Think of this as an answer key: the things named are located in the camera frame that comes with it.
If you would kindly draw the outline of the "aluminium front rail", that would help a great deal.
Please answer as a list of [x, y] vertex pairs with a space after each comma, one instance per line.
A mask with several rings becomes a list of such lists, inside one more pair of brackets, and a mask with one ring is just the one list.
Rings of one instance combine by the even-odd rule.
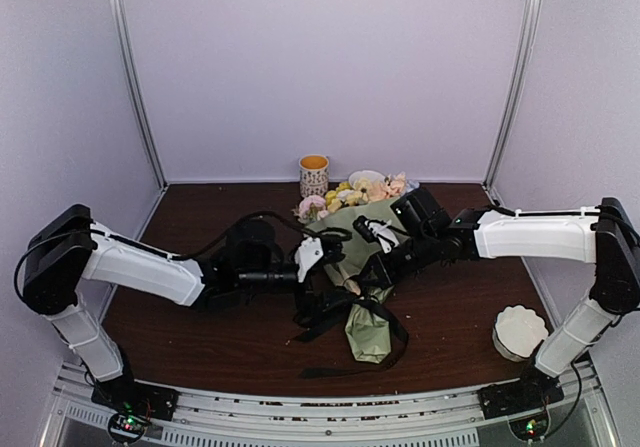
[[[527, 444], [513, 433], [516, 419], [536, 410], [489, 419], [481, 386], [416, 394], [356, 397], [275, 397], [171, 386], [178, 392], [171, 420], [152, 420], [132, 446], [622, 446], [604, 390], [592, 364], [582, 362], [579, 382], [561, 376], [564, 399], [547, 407], [551, 429], [544, 442]], [[36, 446], [118, 446], [107, 433], [115, 413], [91, 402], [92, 388], [79, 365], [63, 363]]]

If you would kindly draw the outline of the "white round bowl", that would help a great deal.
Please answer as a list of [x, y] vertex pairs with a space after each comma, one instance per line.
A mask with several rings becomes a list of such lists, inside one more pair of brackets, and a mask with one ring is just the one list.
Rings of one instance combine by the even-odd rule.
[[385, 176], [374, 170], [359, 170], [350, 174], [348, 182], [352, 189], [356, 189], [356, 183], [363, 179], [366, 179], [370, 183], [374, 183], [376, 181], [383, 181]]

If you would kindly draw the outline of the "green wrapping paper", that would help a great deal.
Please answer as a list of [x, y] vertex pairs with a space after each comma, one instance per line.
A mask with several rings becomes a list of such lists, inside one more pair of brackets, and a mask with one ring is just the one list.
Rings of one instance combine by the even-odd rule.
[[[345, 207], [309, 225], [309, 228], [314, 231], [328, 227], [344, 228], [353, 235], [351, 240], [343, 243], [345, 258], [337, 264], [324, 267], [334, 286], [358, 292], [359, 286], [351, 278], [359, 274], [369, 257], [382, 248], [378, 243], [367, 243], [354, 230], [352, 223], [357, 217], [364, 215], [383, 221], [390, 220], [395, 227], [400, 227], [400, 222], [390, 209], [392, 202], [394, 199], [386, 199], [367, 205]], [[344, 332], [354, 359], [359, 362], [380, 364], [392, 351], [389, 322], [359, 305], [349, 307], [347, 314]]]

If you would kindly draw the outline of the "pale pink rose stem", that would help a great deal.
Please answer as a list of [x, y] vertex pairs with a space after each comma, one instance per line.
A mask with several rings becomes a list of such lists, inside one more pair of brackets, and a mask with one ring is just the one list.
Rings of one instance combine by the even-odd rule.
[[329, 215], [326, 199], [320, 195], [309, 195], [293, 209], [293, 214], [302, 224], [317, 222]]

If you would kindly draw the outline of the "black printed ribbon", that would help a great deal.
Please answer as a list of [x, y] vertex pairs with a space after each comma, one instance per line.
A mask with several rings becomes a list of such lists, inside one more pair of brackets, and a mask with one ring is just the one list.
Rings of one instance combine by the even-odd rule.
[[294, 322], [303, 332], [296, 342], [309, 343], [343, 324], [354, 359], [360, 367], [340, 369], [311, 367], [299, 377], [305, 380], [357, 376], [384, 372], [394, 367], [404, 356], [409, 334], [398, 318], [377, 295], [334, 289], [315, 296], [306, 293], [296, 299]]

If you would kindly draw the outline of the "left aluminium frame post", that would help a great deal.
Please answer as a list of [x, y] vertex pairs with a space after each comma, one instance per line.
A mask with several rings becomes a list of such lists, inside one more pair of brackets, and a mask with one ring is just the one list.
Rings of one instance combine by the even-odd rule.
[[119, 42], [120, 55], [124, 68], [129, 99], [132, 105], [136, 126], [139, 131], [143, 150], [151, 166], [155, 182], [159, 189], [168, 187], [168, 182], [161, 165], [158, 149], [151, 132], [151, 127], [144, 104], [141, 83], [135, 65], [134, 53], [126, 18], [124, 0], [109, 0], [112, 16]]

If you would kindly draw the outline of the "aluminium frame post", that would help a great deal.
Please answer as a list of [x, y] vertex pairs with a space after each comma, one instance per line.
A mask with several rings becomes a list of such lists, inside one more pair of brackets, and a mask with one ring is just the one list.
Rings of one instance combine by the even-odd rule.
[[501, 116], [497, 138], [483, 180], [487, 192], [495, 189], [500, 166], [506, 154], [508, 141], [515, 125], [519, 103], [522, 97], [527, 68], [531, 60], [536, 40], [543, 0], [525, 0], [516, 56]]
[[168, 187], [168, 182], [161, 165], [158, 149], [151, 132], [151, 127], [144, 104], [141, 83], [135, 65], [134, 53], [126, 18], [124, 0], [109, 0], [112, 16], [119, 42], [120, 55], [124, 68], [129, 99], [132, 105], [136, 126], [139, 131], [143, 150], [151, 166], [155, 182], [159, 189]]

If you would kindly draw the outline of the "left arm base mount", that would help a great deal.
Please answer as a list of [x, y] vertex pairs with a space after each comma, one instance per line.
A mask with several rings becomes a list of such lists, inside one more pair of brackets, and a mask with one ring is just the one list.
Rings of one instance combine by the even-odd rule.
[[106, 430], [117, 446], [131, 446], [141, 440], [153, 420], [173, 419], [178, 391], [136, 381], [127, 360], [122, 374], [112, 380], [97, 380], [89, 368], [85, 380], [93, 388], [91, 401], [114, 411]]

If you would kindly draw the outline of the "white scalloped bowl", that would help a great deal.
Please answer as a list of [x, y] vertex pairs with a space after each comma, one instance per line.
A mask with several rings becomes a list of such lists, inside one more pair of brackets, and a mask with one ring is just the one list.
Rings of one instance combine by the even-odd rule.
[[523, 305], [507, 306], [499, 312], [492, 330], [495, 349], [512, 362], [526, 361], [548, 336], [545, 320]]

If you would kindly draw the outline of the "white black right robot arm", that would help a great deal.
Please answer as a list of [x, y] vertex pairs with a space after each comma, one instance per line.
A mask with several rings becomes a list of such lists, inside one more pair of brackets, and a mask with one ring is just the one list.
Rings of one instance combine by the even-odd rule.
[[[576, 289], [574, 307], [535, 350], [534, 368], [513, 386], [519, 407], [535, 407], [551, 391], [551, 380], [593, 346], [612, 325], [639, 307], [639, 234], [623, 204], [604, 197], [594, 206], [551, 211], [467, 208], [451, 217], [427, 191], [395, 201], [397, 227], [359, 217], [354, 226], [368, 242], [380, 243], [364, 271], [386, 288], [441, 261], [520, 258], [539, 291], [555, 279]], [[568, 273], [550, 276], [551, 267]]]

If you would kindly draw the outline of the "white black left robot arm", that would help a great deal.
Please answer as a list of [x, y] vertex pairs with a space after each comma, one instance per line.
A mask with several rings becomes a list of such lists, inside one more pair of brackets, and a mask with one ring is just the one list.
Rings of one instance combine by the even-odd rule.
[[106, 396], [123, 411], [137, 409], [144, 391], [130, 377], [122, 349], [81, 296], [83, 282], [128, 288], [178, 306], [216, 311], [263, 288], [303, 294], [320, 266], [343, 259], [351, 233], [313, 231], [272, 211], [250, 213], [215, 240], [178, 254], [116, 233], [75, 204], [29, 242], [13, 273], [14, 291], [47, 319]]

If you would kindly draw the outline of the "patterned cup yellow inside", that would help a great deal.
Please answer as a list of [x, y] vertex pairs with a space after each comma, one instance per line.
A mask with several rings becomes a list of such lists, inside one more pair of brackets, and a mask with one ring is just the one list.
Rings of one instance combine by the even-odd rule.
[[329, 159], [323, 155], [306, 155], [299, 160], [299, 188], [303, 198], [324, 196], [329, 190]]

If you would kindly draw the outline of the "right aluminium frame post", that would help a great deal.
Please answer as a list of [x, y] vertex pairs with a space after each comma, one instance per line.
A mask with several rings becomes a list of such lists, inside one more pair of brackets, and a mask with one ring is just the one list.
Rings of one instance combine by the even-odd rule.
[[527, 68], [531, 60], [536, 40], [543, 0], [525, 0], [516, 56], [501, 116], [497, 138], [483, 180], [487, 192], [495, 189], [500, 166], [506, 154], [508, 141], [515, 125], [519, 103], [522, 97]]

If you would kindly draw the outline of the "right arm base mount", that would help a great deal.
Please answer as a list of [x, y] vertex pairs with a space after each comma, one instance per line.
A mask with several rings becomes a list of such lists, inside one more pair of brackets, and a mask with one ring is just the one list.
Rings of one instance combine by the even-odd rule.
[[564, 399], [558, 378], [533, 365], [527, 365], [518, 379], [483, 387], [477, 395], [486, 420], [506, 417], [513, 436], [528, 443], [550, 433], [549, 407]]

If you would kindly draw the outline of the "pink fake flower stem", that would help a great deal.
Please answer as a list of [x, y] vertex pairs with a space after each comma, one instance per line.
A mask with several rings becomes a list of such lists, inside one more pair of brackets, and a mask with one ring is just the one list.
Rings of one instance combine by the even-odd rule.
[[405, 172], [396, 175], [386, 176], [381, 184], [383, 199], [402, 196], [407, 189], [407, 178]]

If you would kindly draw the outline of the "cream fake flower bunch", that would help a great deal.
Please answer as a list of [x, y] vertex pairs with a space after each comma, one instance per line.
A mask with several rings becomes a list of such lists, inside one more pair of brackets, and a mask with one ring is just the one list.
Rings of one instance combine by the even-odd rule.
[[345, 207], [367, 205], [384, 198], [385, 195], [379, 192], [374, 182], [361, 178], [353, 185], [349, 182], [340, 183], [336, 189], [325, 195], [325, 202], [328, 212], [335, 213]]

